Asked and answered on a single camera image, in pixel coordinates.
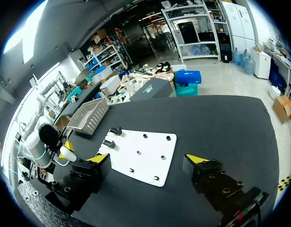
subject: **hole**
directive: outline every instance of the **hole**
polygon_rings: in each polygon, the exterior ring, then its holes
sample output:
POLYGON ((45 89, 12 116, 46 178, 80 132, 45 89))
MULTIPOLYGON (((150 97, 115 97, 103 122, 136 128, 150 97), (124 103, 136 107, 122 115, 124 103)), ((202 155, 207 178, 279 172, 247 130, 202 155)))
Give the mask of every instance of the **hole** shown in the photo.
POLYGON ((71 188, 69 188, 69 187, 65 187, 64 191, 65 191, 65 192, 69 192, 69 191, 71 191, 71 188))

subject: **white plate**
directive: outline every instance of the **white plate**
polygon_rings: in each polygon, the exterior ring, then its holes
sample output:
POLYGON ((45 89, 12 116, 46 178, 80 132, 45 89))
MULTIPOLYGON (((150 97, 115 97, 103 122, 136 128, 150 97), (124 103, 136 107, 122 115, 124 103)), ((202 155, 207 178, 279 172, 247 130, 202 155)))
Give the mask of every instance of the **white plate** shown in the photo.
POLYGON ((175 134, 122 130, 120 136, 109 132, 105 139, 116 144, 113 149, 104 144, 99 148, 99 153, 110 154, 112 169, 148 184, 164 186, 176 145, 175 134))

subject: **ceiling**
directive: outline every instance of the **ceiling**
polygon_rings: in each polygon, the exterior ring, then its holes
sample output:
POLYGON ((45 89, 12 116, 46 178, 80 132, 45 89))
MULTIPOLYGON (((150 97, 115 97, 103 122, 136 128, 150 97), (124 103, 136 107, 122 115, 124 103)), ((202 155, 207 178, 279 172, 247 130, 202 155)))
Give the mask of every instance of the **ceiling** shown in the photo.
POLYGON ((39 78, 71 49, 76 49, 84 38, 106 17, 130 0, 49 0, 38 25, 34 44, 34 56, 23 63, 20 42, 0 60, 0 81, 10 84, 6 90, 14 93, 25 78, 32 73, 39 78))

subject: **table surface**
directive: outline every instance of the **table surface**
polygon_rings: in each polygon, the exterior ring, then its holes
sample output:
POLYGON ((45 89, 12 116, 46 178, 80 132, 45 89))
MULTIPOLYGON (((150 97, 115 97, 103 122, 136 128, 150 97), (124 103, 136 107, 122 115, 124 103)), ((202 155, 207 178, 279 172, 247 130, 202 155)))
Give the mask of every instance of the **table surface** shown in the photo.
POLYGON ((69 103, 65 109, 60 113, 61 116, 73 115, 75 111, 81 107, 85 102, 91 101, 92 98, 99 92, 101 83, 97 83, 86 90, 83 90, 83 93, 78 96, 78 100, 74 103, 69 103))
MULTIPOLYGON (((245 192, 256 186, 270 194, 263 217, 272 212, 279 158, 274 129, 260 99, 196 96, 112 105, 93 136, 70 136, 77 158, 94 157, 112 127, 177 135, 165 185, 155 187, 111 170, 98 194, 73 217, 97 227, 217 226, 222 214, 196 193, 182 170, 186 153, 222 162, 231 177, 243 182, 245 192)), ((69 170, 71 165, 57 165, 54 179, 69 170)))

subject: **black box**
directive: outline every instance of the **black box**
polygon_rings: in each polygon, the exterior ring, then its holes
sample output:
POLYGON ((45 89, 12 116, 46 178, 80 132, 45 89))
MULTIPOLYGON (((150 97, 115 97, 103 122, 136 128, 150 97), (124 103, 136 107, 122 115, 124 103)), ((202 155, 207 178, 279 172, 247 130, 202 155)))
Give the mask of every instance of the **black box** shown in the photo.
POLYGON ((152 78, 144 84, 131 98, 131 101, 140 101, 151 98, 169 97, 173 88, 168 80, 152 78))

